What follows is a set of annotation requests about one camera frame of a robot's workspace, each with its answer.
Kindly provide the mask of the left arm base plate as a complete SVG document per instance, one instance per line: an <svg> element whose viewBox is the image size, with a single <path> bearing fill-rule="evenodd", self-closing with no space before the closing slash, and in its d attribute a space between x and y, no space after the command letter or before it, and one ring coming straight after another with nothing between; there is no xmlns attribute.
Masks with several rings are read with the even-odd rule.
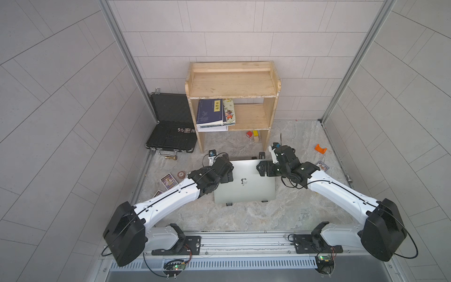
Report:
<svg viewBox="0 0 451 282"><path fill-rule="evenodd" d="M187 236L182 239L178 239L176 244L169 250L157 249L152 250L152 256L187 256L199 255L200 246L202 242L201 236Z"/></svg>

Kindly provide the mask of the silver laptop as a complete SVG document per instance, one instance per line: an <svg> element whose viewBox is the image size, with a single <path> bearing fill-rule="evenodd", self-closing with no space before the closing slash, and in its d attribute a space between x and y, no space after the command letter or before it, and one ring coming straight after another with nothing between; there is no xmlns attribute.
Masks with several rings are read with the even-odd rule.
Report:
<svg viewBox="0 0 451 282"><path fill-rule="evenodd" d="M257 165L262 160L231 161L233 181L219 184L214 191L216 204L268 202L276 199L276 179L261 176Z"/></svg>

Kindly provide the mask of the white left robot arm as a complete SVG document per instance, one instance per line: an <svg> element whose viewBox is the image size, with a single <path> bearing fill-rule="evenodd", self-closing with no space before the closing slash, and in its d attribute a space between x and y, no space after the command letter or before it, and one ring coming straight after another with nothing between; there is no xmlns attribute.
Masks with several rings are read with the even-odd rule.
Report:
<svg viewBox="0 0 451 282"><path fill-rule="evenodd" d="M103 232L103 238L119 267L133 262L149 251L178 255L186 235L177 224L155 227L164 217L178 208L215 191L220 182L233 171L226 157L218 157L211 166L194 170L174 188L142 203L120 204Z"/></svg>

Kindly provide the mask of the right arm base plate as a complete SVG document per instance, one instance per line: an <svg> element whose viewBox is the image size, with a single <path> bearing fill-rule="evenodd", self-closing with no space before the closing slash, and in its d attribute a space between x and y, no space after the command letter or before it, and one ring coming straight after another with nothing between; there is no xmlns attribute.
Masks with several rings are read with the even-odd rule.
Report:
<svg viewBox="0 0 451 282"><path fill-rule="evenodd" d="M290 234L287 240L295 247L299 254L318 254L318 253L342 253L343 247L340 245L330 246L320 236Z"/></svg>

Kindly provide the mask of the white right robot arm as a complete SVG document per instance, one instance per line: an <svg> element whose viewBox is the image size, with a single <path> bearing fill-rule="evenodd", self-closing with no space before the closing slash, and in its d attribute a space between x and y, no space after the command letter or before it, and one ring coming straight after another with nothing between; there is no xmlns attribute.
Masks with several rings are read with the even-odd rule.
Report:
<svg viewBox="0 0 451 282"><path fill-rule="evenodd" d="M274 143L272 159L261 161L256 169L261 176L288 180L291 188L309 189L324 196L349 213L356 225L320 223L312 232L312 241L321 247L349 246L366 250L376 259L388 262L409 237L397 205L379 201L340 183L311 162L301 162L295 149Z"/></svg>

